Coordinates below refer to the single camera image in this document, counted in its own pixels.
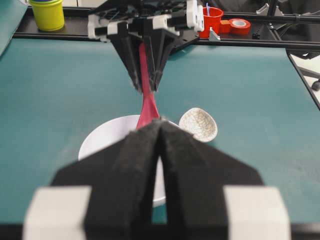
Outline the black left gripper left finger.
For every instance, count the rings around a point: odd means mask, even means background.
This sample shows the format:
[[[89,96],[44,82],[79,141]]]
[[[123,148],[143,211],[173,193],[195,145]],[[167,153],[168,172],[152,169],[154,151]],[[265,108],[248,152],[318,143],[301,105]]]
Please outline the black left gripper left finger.
[[[23,224],[26,240],[128,240],[151,219],[158,120],[60,168],[38,188]]]

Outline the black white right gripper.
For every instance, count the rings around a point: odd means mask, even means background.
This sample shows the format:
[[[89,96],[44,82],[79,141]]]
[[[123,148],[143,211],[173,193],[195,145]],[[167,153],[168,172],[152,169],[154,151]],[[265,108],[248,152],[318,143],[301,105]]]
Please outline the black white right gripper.
[[[107,0],[88,12],[88,38],[110,40],[136,90],[142,89],[142,39],[150,88],[156,92],[181,30],[204,31],[203,6],[196,0]]]

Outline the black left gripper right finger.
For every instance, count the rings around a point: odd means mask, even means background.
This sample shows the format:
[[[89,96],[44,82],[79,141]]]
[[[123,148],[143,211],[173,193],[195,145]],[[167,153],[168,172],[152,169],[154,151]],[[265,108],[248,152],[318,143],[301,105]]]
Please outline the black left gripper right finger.
[[[186,240],[289,240],[290,219],[280,191],[252,166],[160,127],[168,223]]]

